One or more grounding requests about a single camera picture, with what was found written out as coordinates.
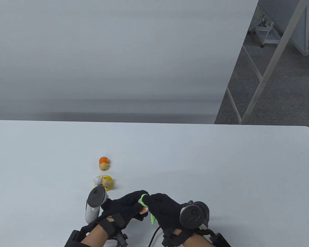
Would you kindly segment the person's right hand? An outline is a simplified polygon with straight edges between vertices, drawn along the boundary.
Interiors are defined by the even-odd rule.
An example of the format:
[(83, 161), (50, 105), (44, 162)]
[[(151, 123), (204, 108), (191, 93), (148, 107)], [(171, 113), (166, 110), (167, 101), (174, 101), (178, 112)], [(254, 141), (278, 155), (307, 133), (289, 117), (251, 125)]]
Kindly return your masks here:
[(192, 236), (194, 231), (188, 230), (180, 223), (180, 212), (182, 205), (171, 199), (163, 193), (144, 195), (143, 203), (148, 207), (149, 212), (157, 219), (163, 232), (180, 230), (188, 237)]

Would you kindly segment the person's left hand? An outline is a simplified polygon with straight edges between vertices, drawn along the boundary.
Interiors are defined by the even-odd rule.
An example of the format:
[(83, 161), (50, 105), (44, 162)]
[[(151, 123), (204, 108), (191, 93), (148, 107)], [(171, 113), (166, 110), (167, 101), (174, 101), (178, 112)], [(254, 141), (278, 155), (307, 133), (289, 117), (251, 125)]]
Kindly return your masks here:
[(139, 190), (119, 199), (107, 199), (101, 205), (103, 212), (95, 222), (104, 227), (107, 234), (113, 235), (114, 232), (125, 229), (131, 219), (143, 221), (148, 213), (141, 214), (144, 207), (138, 201), (144, 194), (148, 194), (148, 192)]

